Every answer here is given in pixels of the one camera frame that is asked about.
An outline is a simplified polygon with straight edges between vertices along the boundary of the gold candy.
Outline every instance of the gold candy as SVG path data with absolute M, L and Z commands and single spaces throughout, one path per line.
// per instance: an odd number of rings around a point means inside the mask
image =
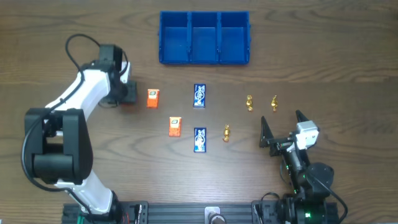
M 252 102 L 252 96 L 248 95 L 248 100 L 246 101 L 246 106 L 248 107 L 248 111 L 253 110 L 253 102 Z
M 278 101 L 276 100 L 276 95 L 273 97 L 271 101 L 271 106 L 274 108 L 274 111 L 276 111 L 276 108 L 278 107 Z
M 224 130 L 224 142 L 228 142 L 229 141 L 229 135 L 231 134 L 231 131 L 229 130 L 229 125 L 225 125 L 225 130 Z

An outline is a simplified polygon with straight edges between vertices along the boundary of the blue plastic bin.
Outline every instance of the blue plastic bin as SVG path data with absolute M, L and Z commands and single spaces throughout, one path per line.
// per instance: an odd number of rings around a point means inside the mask
M 160 63 L 243 65 L 250 41 L 246 11 L 160 12 Z

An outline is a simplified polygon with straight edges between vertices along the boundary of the wooden surface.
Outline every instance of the wooden surface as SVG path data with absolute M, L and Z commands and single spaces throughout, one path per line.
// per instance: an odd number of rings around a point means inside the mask
M 161 65 L 161 10 L 250 11 L 250 64 Z M 251 202 L 290 192 L 279 177 L 281 158 L 258 148 L 260 117 L 282 137 L 300 109 L 322 130 L 308 153 L 334 168 L 332 189 L 349 208 L 345 222 L 398 222 L 397 29 L 398 2 L 388 0 L 0 1 L 0 219 L 60 223 L 62 204 L 72 201 L 28 183 L 20 151 L 24 113 L 75 79 L 64 43 L 82 32 L 120 45 L 138 82 L 136 106 L 97 108 L 88 121 L 93 168 L 121 200 Z M 98 53 L 84 39 L 71 48 L 80 63 Z M 207 84 L 205 110 L 192 108 L 194 83 Z M 160 89 L 158 110 L 146 109 L 148 88 Z M 169 116 L 182 117 L 180 138 L 168 137 Z M 221 140 L 225 124 L 229 143 Z M 206 154 L 193 153 L 195 126 L 207 127 Z

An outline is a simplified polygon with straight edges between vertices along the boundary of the blue organizer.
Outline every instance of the blue organizer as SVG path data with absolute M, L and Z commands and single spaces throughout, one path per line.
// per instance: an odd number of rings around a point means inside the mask
M 160 12 L 160 63 L 244 65 L 250 41 L 247 11 Z

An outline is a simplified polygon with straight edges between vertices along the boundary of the orange tic tac box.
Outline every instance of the orange tic tac box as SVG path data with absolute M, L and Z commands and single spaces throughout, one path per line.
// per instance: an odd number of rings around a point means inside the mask
M 148 89 L 147 108 L 157 109 L 159 104 L 159 90 Z
M 181 117 L 170 117 L 169 136 L 170 137 L 181 136 Z

